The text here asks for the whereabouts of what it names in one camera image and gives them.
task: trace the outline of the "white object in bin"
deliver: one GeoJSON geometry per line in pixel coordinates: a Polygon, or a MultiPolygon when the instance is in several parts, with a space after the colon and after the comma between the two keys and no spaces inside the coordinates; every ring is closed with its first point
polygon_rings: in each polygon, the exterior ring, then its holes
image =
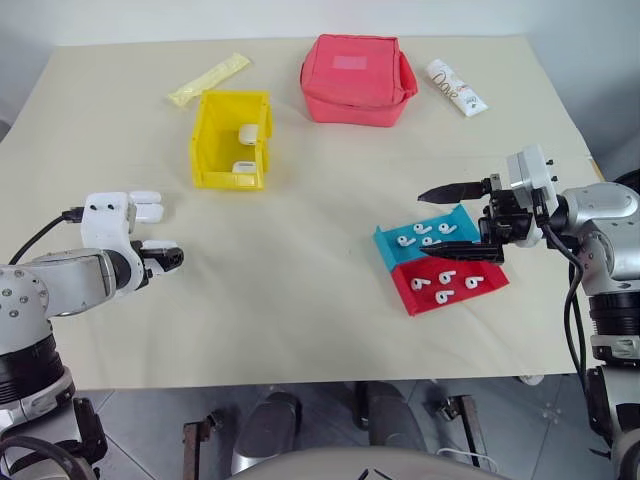
{"type": "Polygon", "coordinates": [[[236,162],[231,168],[231,173],[256,173],[256,162],[236,162]]]}
{"type": "Polygon", "coordinates": [[[422,246],[428,247],[429,245],[435,245],[436,243],[442,243],[442,240],[433,240],[431,237],[424,237],[422,239],[422,246]]]}
{"type": "Polygon", "coordinates": [[[243,145],[255,145],[258,141],[258,125],[245,123],[238,130],[238,141],[243,145]]]}
{"type": "Polygon", "coordinates": [[[464,279],[465,286],[470,290],[476,288],[480,282],[484,282],[484,277],[467,277],[464,279]]]}
{"type": "Polygon", "coordinates": [[[453,290],[440,290],[439,292],[436,292],[436,302],[440,305],[447,303],[449,301],[449,297],[455,293],[456,292],[453,290]]]}
{"type": "Polygon", "coordinates": [[[440,280],[440,283],[442,285],[446,285],[447,283],[451,282],[451,277],[453,277],[456,274],[455,270],[449,270],[447,272],[442,272],[440,275],[438,275],[438,280],[440,280]]]}
{"type": "Polygon", "coordinates": [[[415,241],[416,241],[415,238],[409,239],[404,235],[400,235],[398,238],[396,238],[396,242],[398,242],[398,245],[400,245],[401,247],[408,247],[412,243],[415,243],[415,241]]]}
{"type": "Polygon", "coordinates": [[[448,223],[441,223],[440,225],[438,225],[438,230],[443,235],[449,235],[450,233],[455,232],[457,229],[458,229],[457,225],[450,226],[448,223]]]}
{"type": "Polygon", "coordinates": [[[411,280],[412,290],[422,290],[423,285],[431,285],[431,281],[426,278],[413,278],[411,280]]]}
{"type": "Polygon", "coordinates": [[[413,226],[413,231],[416,232],[418,235],[423,235],[425,233],[429,233],[431,230],[433,230],[431,227],[425,227],[421,223],[416,223],[413,226]]]}
{"type": "Polygon", "coordinates": [[[439,58],[427,65],[426,72],[445,97],[467,117],[472,117],[489,108],[478,94],[439,58]]]}

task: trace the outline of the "pink pouch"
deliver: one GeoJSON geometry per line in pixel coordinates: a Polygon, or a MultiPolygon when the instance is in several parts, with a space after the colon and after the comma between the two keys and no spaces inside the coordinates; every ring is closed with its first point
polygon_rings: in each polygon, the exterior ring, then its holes
{"type": "Polygon", "coordinates": [[[316,122],[391,127],[418,92],[395,37],[320,35],[300,86],[316,122]]]}

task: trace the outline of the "white table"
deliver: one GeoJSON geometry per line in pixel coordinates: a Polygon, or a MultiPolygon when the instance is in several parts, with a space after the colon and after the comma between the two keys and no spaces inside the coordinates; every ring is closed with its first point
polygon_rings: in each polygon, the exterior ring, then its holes
{"type": "MultiPolygon", "coordinates": [[[[54,321],[79,388],[473,377],[572,370],[562,329],[567,265],[539,245],[506,249],[506,288],[409,317],[371,235],[446,213],[428,188],[506,177],[540,143],[559,188],[598,181],[584,141],[523,38],[402,38],[419,78],[394,128],[309,120],[298,87],[312,39],[59,48],[0,144],[2,258],[96,191],[158,190],[164,223],[137,238],[185,251],[170,277],[54,321]],[[196,190],[196,103],[165,95],[238,51],[253,66],[221,88],[271,92],[263,192],[196,190]],[[463,117],[422,74],[449,63],[490,110],[463,117]]],[[[478,217],[483,202],[467,202],[478,217]]],[[[30,252],[80,247],[58,227],[30,252]]],[[[585,321],[587,334],[590,322],[585,321]]]]}

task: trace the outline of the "toothpaste tube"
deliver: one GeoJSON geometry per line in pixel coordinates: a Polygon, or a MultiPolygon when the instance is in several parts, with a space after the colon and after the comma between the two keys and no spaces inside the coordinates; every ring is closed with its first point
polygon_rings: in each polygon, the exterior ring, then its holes
{"type": "Polygon", "coordinates": [[[431,62],[426,72],[440,91],[467,117],[472,117],[489,108],[478,94],[442,60],[437,59],[431,62]]]}

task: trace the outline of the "black wire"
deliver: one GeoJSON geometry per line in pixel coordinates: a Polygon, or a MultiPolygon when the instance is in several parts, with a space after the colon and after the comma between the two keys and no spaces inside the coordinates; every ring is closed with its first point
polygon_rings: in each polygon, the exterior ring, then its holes
{"type": "Polygon", "coordinates": [[[13,256],[13,258],[9,261],[9,265],[15,265],[16,263],[18,263],[18,261],[27,252],[27,250],[29,250],[31,247],[33,247],[34,243],[36,243],[38,240],[40,240],[42,237],[44,237],[53,227],[58,225],[63,220],[64,220],[64,217],[62,215],[60,215],[59,217],[54,218],[49,223],[47,223],[44,227],[42,227],[42,230],[40,230],[33,237],[31,237],[29,239],[29,241],[27,243],[25,243],[22,246],[22,248],[20,248],[20,250],[18,250],[16,252],[16,254],[13,256]]]}
{"type": "Polygon", "coordinates": [[[573,344],[573,336],[571,334],[571,307],[574,302],[577,303],[576,291],[578,290],[578,286],[582,281],[582,277],[584,275],[584,267],[578,257],[576,257],[571,251],[560,241],[558,236],[551,230],[549,225],[543,225],[542,231],[545,234],[545,237],[549,242],[558,249],[562,255],[564,255],[567,260],[573,265],[575,268],[576,274],[571,280],[571,285],[569,286],[569,291],[567,292],[567,296],[564,300],[564,333],[567,338],[567,345],[569,347],[569,353],[571,354],[571,360],[573,361],[573,365],[576,368],[576,372],[578,374],[578,379],[580,380],[580,385],[582,387],[582,391],[586,392],[586,383],[585,383],[585,375],[583,371],[586,368],[586,345],[584,339],[584,329],[582,327],[582,321],[578,322],[576,317],[576,330],[578,332],[578,342],[580,343],[580,358],[576,354],[576,349],[573,344]]]}
{"type": "Polygon", "coordinates": [[[50,458],[62,468],[69,480],[89,480],[90,478],[84,473],[78,460],[73,455],[52,443],[33,437],[9,437],[0,442],[0,455],[4,455],[5,451],[11,447],[27,448],[50,458]]]}
{"type": "MultiPolygon", "coordinates": [[[[575,256],[578,255],[578,250],[574,249],[572,252],[575,256]]],[[[573,282],[573,277],[575,275],[575,266],[573,263],[569,263],[569,285],[573,282]]],[[[584,337],[584,328],[582,325],[582,314],[580,313],[580,304],[578,303],[578,296],[574,295],[571,301],[571,305],[573,307],[573,315],[576,319],[576,330],[578,331],[578,345],[580,347],[580,374],[582,378],[587,379],[587,349],[586,349],[586,341],[584,337]]]]}

